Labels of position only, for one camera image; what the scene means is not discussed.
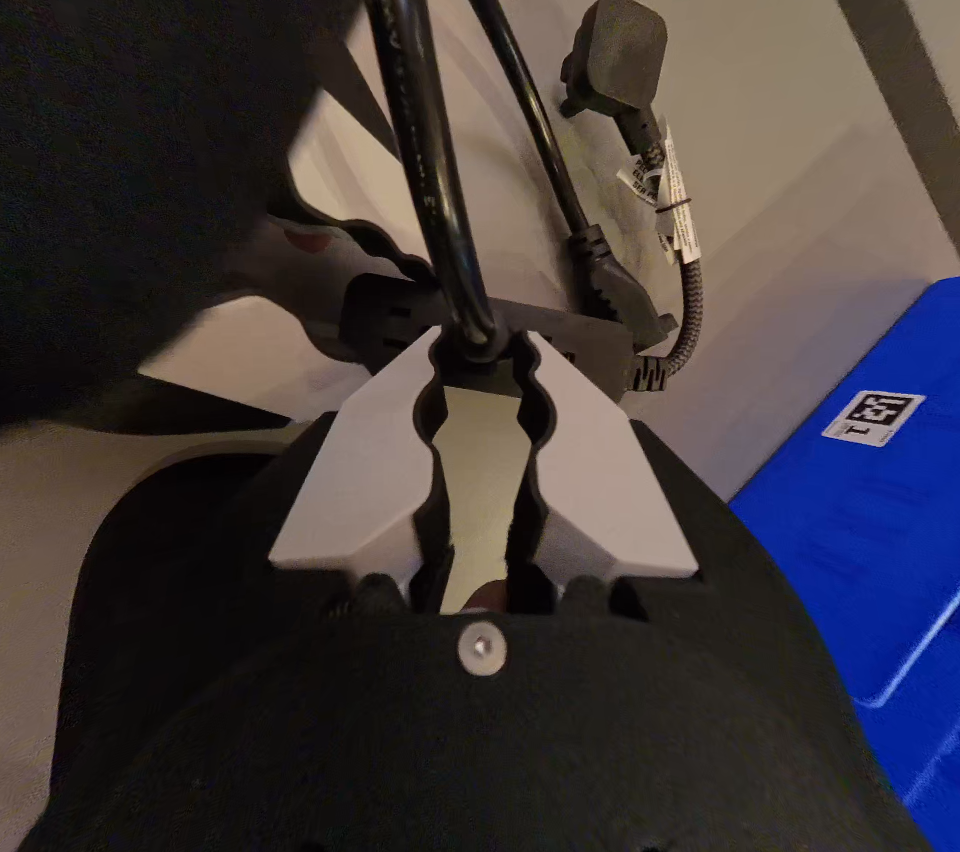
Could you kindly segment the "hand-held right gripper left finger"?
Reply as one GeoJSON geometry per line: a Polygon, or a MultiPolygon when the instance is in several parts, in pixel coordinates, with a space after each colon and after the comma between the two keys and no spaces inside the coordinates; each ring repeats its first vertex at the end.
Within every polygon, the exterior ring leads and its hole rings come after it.
{"type": "Polygon", "coordinates": [[[334,570],[351,581],[383,573],[409,586],[450,540],[422,532],[446,493],[432,437],[447,417],[434,364],[441,327],[412,345],[342,404],[269,553],[282,570],[334,570]]]}

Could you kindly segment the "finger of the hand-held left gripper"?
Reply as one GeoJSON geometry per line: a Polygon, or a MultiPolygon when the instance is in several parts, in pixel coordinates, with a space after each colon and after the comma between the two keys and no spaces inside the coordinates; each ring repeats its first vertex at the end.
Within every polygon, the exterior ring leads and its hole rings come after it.
{"type": "Polygon", "coordinates": [[[293,315],[261,297],[204,310],[138,370],[297,424],[338,410],[370,379],[363,366],[317,350],[293,315]]]}
{"type": "Polygon", "coordinates": [[[295,222],[294,210],[274,217],[303,233],[348,238],[409,282],[436,287],[384,105],[370,87],[318,96],[289,159],[301,221],[295,222]]]}

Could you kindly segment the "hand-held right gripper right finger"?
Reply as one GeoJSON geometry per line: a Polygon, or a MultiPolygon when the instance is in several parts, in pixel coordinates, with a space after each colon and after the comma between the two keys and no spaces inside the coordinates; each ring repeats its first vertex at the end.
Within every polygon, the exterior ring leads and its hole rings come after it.
{"type": "Polygon", "coordinates": [[[512,342],[530,453],[507,539],[510,576],[690,578],[699,563],[626,413],[536,332],[512,342]]]}

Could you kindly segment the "black dimpled round pad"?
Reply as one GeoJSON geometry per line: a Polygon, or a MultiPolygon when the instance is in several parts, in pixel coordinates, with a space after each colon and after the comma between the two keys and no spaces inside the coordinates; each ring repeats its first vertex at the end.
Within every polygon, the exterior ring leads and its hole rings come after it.
{"type": "Polygon", "coordinates": [[[50,793],[79,766],[98,790],[214,666],[227,561],[221,515],[278,457],[221,452],[133,486],[94,533],[70,609],[50,793]]]}

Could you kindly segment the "blue plastic bin with label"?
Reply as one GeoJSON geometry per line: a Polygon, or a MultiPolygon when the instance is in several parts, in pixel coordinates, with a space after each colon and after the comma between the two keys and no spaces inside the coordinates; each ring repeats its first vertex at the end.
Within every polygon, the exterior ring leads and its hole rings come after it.
{"type": "Polygon", "coordinates": [[[920,294],[730,507],[813,618],[894,791],[958,850],[958,278],[920,294]]]}

